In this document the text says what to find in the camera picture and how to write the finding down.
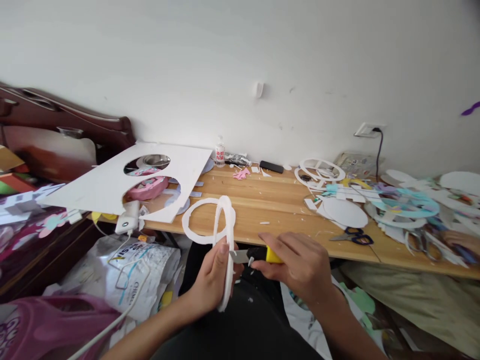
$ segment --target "black power cord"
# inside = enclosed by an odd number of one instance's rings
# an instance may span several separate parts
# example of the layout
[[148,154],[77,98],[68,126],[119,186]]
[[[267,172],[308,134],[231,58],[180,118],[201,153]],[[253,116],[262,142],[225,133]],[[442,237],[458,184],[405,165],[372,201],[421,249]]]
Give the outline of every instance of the black power cord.
[[376,155],[376,182],[379,182],[379,159],[380,159],[380,152],[382,151],[382,144],[384,143],[384,133],[382,132],[382,129],[379,127],[374,127],[373,130],[376,133],[380,133],[381,135],[381,140],[380,140],[380,146],[378,148],[378,154]]

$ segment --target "blue scissors handle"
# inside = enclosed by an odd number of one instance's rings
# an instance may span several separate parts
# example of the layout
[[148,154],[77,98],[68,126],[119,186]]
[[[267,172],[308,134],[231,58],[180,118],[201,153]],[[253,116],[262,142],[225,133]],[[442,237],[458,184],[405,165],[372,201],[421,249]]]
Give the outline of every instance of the blue scissors handle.
[[355,244],[359,245],[372,245],[374,241],[370,236],[368,236],[364,231],[360,228],[356,227],[347,227],[345,229],[345,232],[348,235],[353,235],[350,240],[354,242]]
[[372,238],[365,233],[354,236],[350,240],[358,245],[372,245],[374,243]]

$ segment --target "pink bag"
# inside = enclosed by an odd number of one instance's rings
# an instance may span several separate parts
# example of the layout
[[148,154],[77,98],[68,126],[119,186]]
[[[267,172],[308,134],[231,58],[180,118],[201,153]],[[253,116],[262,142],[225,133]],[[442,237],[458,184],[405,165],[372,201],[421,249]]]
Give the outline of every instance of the pink bag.
[[[90,295],[25,297],[2,306],[17,306],[0,324],[0,359],[68,359],[120,313]],[[113,329],[80,359],[96,359]]]

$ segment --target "black phone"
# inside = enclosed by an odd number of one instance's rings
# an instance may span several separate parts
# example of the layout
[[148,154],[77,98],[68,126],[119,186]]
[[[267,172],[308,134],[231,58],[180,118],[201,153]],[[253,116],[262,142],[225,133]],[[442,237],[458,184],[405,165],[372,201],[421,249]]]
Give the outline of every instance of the black phone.
[[271,162],[266,162],[266,161],[260,161],[260,167],[263,169],[267,170],[272,170],[276,173],[283,174],[284,173],[284,167],[280,165],[275,165],[272,164]]

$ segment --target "glue bottle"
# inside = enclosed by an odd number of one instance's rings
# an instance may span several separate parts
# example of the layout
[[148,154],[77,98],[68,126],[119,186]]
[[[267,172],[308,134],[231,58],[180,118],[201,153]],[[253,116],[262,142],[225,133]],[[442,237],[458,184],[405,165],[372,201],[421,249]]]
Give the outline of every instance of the glue bottle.
[[215,146],[215,165],[218,168],[225,166],[224,138],[221,135],[218,135],[218,143]]

